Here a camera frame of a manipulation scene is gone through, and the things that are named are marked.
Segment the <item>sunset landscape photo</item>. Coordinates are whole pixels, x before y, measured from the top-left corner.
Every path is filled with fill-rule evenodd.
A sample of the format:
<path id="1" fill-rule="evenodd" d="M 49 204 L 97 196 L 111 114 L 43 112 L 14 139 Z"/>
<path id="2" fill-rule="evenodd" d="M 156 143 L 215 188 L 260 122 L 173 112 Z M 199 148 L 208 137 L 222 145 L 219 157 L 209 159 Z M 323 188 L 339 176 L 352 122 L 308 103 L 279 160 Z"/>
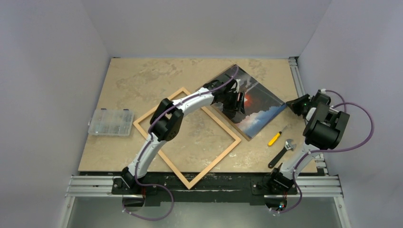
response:
<path id="1" fill-rule="evenodd" d="M 240 91 L 244 93 L 242 110 L 225 111 L 222 103 L 212 107 L 249 141 L 286 108 L 286 103 L 241 67 L 234 80 L 239 82 Z"/>

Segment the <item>wooden picture frame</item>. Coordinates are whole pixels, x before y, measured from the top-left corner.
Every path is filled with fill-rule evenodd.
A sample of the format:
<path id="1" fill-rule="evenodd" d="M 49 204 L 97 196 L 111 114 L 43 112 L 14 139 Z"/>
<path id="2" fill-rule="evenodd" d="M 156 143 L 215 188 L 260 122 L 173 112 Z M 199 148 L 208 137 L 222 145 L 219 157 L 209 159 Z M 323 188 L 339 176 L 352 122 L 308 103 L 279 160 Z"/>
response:
<path id="1" fill-rule="evenodd" d="M 174 86 L 169 88 L 147 86 L 127 93 L 126 106 L 134 110 L 135 119 L 141 118 L 139 129 L 133 128 L 131 139 L 122 150 L 122 165 L 130 164 L 145 142 L 146 131 L 152 114 L 163 98 L 181 99 L 194 93 L 196 87 Z M 184 117 L 178 135 L 162 147 L 163 156 L 157 155 L 148 172 L 168 171 L 184 175 L 187 172 L 207 174 L 212 171 L 234 172 L 228 163 L 247 140 L 224 123 L 210 106 L 200 108 Z"/>

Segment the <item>yellow handled screwdriver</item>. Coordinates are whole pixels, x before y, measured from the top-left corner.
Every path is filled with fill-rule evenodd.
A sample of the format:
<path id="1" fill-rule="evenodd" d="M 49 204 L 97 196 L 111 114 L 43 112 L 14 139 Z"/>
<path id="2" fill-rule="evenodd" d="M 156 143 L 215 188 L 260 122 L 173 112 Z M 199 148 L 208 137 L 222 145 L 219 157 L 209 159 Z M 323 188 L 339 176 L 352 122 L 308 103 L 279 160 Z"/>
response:
<path id="1" fill-rule="evenodd" d="M 272 146 L 272 145 L 276 142 L 276 140 L 282 135 L 282 133 L 286 130 L 287 127 L 288 127 L 288 126 L 286 125 L 282 130 L 280 130 L 279 132 L 277 132 L 276 135 L 274 135 L 274 136 L 272 137 L 272 139 L 268 142 L 268 146 L 269 146 L 269 147 Z"/>

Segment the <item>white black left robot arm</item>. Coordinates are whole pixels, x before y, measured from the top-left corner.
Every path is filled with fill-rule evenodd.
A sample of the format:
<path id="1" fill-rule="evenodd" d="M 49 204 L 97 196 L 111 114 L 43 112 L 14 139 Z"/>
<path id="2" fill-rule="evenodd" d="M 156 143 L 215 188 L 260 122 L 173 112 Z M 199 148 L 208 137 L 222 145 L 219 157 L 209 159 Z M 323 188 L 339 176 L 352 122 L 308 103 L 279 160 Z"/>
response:
<path id="1" fill-rule="evenodd" d="M 148 135 L 141 150 L 121 172 L 123 188 L 129 194 L 137 194 L 141 190 L 140 179 L 147 174 L 148 167 L 162 146 L 177 136 L 186 115 L 215 103 L 222 103 L 224 110 L 232 114 L 243 114 L 244 97 L 238 80 L 225 83 L 213 80 L 179 100 L 163 99 L 150 120 Z"/>

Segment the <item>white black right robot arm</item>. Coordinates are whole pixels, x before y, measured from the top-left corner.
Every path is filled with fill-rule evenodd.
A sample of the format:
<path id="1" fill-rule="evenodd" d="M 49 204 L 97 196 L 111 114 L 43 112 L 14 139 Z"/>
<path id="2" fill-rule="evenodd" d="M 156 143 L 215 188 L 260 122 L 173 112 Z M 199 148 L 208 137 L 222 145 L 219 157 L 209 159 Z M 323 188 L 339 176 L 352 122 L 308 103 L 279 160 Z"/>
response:
<path id="1" fill-rule="evenodd" d="M 320 89 L 314 96 L 305 94 L 297 99 L 287 101 L 286 105 L 297 116 L 307 121 L 303 136 L 303 147 L 294 156 L 274 168 L 275 162 L 287 151 L 283 148 L 269 163 L 272 172 L 265 187 L 272 193 L 288 192 L 295 185 L 296 177 L 304 167 L 321 151 L 336 148 L 345 132 L 350 115 L 335 110 L 330 106 L 331 97 L 328 90 Z"/>

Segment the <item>clear plastic screw box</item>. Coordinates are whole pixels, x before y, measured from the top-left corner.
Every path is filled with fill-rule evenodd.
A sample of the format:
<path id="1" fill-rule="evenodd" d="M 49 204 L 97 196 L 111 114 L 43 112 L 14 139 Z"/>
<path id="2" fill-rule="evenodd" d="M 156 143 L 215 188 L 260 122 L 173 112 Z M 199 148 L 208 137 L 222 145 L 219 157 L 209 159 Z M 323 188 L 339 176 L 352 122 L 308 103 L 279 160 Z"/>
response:
<path id="1" fill-rule="evenodd" d="M 133 111 L 129 109 L 96 109 L 89 121 L 87 133 L 95 136 L 119 136 L 130 135 Z"/>

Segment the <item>aluminium side rail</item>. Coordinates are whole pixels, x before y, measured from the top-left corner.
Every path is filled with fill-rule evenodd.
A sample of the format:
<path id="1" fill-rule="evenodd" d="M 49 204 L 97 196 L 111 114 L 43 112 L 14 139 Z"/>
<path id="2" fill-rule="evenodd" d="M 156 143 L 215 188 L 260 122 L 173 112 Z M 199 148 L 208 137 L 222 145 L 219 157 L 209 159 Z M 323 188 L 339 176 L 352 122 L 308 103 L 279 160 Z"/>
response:
<path id="1" fill-rule="evenodd" d="M 293 76 L 294 84 L 296 87 L 297 98 L 302 97 L 306 94 L 303 84 L 301 81 L 299 69 L 297 66 L 297 61 L 295 57 L 290 57 L 288 59 L 288 63 L 290 66 L 291 74 Z M 305 167 L 309 166 L 311 161 L 315 160 L 316 158 L 323 158 L 323 152 L 317 152 L 318 148 L 314 147 L 313 145 L 305 144 L 305 137 L 303 136 L 303 131 L 306 127 L 306 121 L 297 118 L 297 125 L 292 127 L 293 136 L 296 137 L 297 140 L 297 149 L 293 153 L 290 160 L 287 160 L 284 164 L 288 162 L 295 162 L 297 163 L 300 159 L 302 159 L 303 155 L 307 155 L 306 158 L 302 159 L 301 163 L 295 168 L 295 176 L 300 175 L 301 173 L 305 172 Z"/>

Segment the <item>aluminium front rail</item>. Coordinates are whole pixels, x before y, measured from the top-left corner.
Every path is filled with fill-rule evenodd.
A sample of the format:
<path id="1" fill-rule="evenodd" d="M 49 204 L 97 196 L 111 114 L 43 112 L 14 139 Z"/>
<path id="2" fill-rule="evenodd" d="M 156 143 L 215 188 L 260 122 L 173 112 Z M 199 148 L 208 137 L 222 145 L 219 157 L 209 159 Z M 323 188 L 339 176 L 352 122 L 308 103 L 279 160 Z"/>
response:
<path id="1" fill-rule="evenodd" d="M 342 197 L 337 176 L 299 176 L 297 185 L 304 197 Z M 113 176 L 72 176 L 65 197 L 111 197 Z"/>

